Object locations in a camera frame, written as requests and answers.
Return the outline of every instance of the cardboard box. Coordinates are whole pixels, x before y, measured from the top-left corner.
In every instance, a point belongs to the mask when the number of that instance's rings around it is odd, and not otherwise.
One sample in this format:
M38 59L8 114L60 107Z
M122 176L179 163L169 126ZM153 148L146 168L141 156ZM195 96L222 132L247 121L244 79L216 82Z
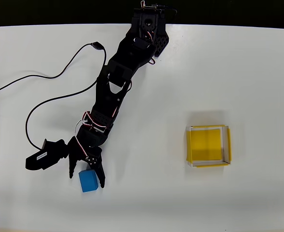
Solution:
M231 138L227 125L186 128L187 161L191 167L226 166L231 163Z

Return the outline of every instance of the white table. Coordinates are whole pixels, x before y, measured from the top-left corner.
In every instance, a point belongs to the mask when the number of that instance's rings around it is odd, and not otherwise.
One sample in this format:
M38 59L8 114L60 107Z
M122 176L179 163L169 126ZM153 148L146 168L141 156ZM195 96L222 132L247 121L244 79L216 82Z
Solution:
M115 54L130 25L0 28L0 87L31 73L58 74L83 44ZM0 92L0 228L52 231L284 229L284 30L168 25L170 43L133 77L103 148L104 189L82 193L79 162L25 169L36 152L24 124L51 97L97 77L103 52L81 52L55 80L29 78ZM68 142L95 88L38 108L30 137ZM230 166L186 164L185 127L227 124Z

